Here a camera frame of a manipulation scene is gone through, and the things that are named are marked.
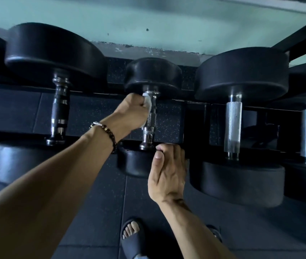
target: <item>bracelet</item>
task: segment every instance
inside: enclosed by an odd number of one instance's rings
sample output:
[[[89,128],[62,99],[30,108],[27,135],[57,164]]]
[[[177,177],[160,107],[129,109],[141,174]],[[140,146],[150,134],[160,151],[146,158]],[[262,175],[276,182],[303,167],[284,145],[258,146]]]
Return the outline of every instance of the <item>bracelet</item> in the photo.
[[[113,150],[112,150],[112,153],[115,152],[116,148],[117,148],[117,143],[116,143],[116,139],[115,139],[115,136],[113,135],[112,131],[107,128],[106,125],[104,124],[101,124],[99,122],[93,122],[91,125],[90,125],[90,129],[93,127],[93,126],[100,126],[101,128],[103,128],[103,130],[109,135],[110,139],[112,140],[112,147],[113,147]]]

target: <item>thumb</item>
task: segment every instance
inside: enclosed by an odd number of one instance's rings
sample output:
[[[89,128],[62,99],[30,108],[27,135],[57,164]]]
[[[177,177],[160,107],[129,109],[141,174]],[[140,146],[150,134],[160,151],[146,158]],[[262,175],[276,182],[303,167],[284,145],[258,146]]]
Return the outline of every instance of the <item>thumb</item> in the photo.
[[[149,180],[153,180],[155,183],[159,182],[161,169],[164,165],[164,159],[165,158],[163,152],[157,150],[152,161],[152,168],[149,175]]]

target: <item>dumbbell rack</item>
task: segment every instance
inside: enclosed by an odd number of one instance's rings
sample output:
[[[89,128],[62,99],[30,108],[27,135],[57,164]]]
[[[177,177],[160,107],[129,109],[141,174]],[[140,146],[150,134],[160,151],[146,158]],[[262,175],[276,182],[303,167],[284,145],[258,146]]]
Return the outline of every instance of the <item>dumbbell rack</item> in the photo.
[[[293,60],[297,57],[300,57],[306,54],[306,36],[305,33],[306,26],[301,30],[297,31],[296,33],[292,34],[291,36],[287,37],[280,43],[276,44],[274,47],[280,49],[289,54],[289,59]],[[125,66],[131,61],[128,59],[118,59],[118,58],[107,58],[109,67],[109,74],[108,74],[108,82],[109,85],[105,88],[105,91],[102,93],[93,93],[89,94],[88,96],[98,97],[98,98],[118,98],[122,99],[125,97],[126,92],[123,89],[123,83],[119,83],[118,80],[123,80],[124,76],[121,73],[124,72]],[[220,105],[211,105],[208,103],[203,103],[194,99],[194,91],[193,91],[193,80],[194,74],[196,72],[195,67],[186,67],[180,66],[183,72],[184,81],[182,86],[182,93],[179,95],[178,98],[174,99],[182,104],[182,108],[184,111],[184,129],[183,135],[184,140],[181,142],[183,147],[186,150],[187,156],[196,156],[201,157],[206,155],[206,153],[213,153],[213,152],[221,152],[219,151],[219,147],[222,143],[219,142],[212,142],[209,145],[210,141],[210,124],[212,119],[216,118],[216,112],[221,111],[224,109],[224,106]],[[26,91],[41,91],[41,92],[54,92],[52,89],[49,88],[36,88],[36,87],[23,87],[22,84],[19,82],[16,85],[9,85],[9,79],[1,79],[0,78],[0,88],[3,89],[18,89],[18,90],[26,90]],[[71,89],[71,94],[77,94],[78,91],[74,92]],[[269,119],[274,119],[274,123],[276,125],[280,125],[283,121],[290,117],[292,122],[298,123],[301,119],[300,112],[288,112],[282,110],[271,110],[264,108],[264,105],[256,104],[250,107],[244,107],[244,110],[250,109],[254,111],[258,111],[259,113],[264,113],[266,117]],[[215,122],[216,125],[222,125],[221,120],[219,122]],[[264,154],[260,155],[261,158],[268,158],[273,159],[276,162],[285,158],[286,156],[294,156],[298,151],[298,143],[295,143],[295,137],[291,135],[291,131],[285,126],[281,125],[281,130],[279,131],[278,137],[278,146],[277,149],[280,151],[267,151],[264,150]],[[243,155],[248,152],[250,156],[256,156],[256,151],[250,150],[243,150],[241,153]]]

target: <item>white cloth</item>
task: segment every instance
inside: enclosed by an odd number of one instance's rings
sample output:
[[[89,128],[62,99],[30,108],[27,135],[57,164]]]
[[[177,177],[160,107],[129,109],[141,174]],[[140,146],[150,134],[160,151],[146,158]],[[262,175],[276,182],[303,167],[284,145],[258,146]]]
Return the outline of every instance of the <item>white cloth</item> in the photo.
[[[143,101],[143,106],[146,107],[148,109],[148,112],[151,112],[151,108],[152,108],[152,101],[151,101],[151,97],[144,92],[142,94],[142,96],[145,98],[145,100]]]

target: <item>person's left hand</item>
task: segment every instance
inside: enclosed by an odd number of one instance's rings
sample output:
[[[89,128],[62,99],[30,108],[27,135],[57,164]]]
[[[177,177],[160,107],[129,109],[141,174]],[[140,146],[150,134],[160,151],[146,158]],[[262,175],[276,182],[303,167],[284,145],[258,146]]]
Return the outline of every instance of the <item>person's left hand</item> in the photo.
[[[111,115],[101,120],[113,132],[117,142],[147,121],[148,108],[143,102],[143,96],[129,94]]]

